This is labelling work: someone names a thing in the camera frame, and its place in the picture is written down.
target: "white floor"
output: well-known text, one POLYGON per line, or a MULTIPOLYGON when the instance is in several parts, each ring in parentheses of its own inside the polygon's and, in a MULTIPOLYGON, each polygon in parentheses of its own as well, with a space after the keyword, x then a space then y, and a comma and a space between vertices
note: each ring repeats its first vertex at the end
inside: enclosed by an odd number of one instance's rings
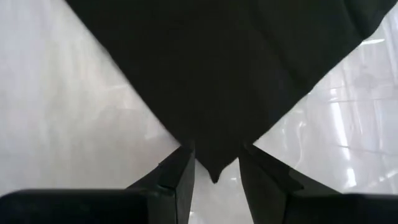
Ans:
MULTIPOLYGON (((341 192, 398 194, 398 7, 256 145, 341 192)), ((0 0, 0 195, 123 188, 178 143, 62 0, 0 0)), ((252 223, 238 161, 191 224, 252 223)))

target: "black fabric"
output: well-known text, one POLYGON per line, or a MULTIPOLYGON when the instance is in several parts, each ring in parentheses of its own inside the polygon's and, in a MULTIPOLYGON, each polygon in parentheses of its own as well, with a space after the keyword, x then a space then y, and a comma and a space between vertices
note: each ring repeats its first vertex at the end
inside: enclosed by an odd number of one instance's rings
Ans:
POLYGON ((67 0, 214 182, 396 0, 67 0))

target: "black garment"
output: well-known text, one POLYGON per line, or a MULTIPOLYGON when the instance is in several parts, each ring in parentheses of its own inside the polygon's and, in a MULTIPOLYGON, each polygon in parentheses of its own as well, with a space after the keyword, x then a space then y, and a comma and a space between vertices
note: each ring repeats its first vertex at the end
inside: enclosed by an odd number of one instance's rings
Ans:
POLYGON ((214 182, 396 0, 67 0, 214 182))

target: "black object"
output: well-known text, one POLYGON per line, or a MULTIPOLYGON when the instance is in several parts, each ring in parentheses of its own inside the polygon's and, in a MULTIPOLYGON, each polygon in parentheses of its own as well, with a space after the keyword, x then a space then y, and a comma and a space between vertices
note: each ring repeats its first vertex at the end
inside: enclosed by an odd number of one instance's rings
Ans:
POLYGON ((239 165, 255 224, 398 222, 397 196, 340 194, 256 146, 243 147, 239 165))
POLYGON ((66 0, 214 182, 397 0, 66 0))
POLYGON ((0 223, 186 224, 194 152, 178 148, 126 190, 22 190, 0 198, 0 223))

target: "glossy floor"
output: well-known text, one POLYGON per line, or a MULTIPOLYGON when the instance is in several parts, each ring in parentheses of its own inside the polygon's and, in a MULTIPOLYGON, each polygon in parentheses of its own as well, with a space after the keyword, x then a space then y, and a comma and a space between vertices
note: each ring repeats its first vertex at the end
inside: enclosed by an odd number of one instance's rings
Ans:
MULTIPOLYGON (((0 194, 123 188, 178 147, 62 0, 0 1, 0 194)), ((341 192, 398 194, 398 7, 256 145, 341 192)), ((252 223, 238 161, 191 224, 252 223)))

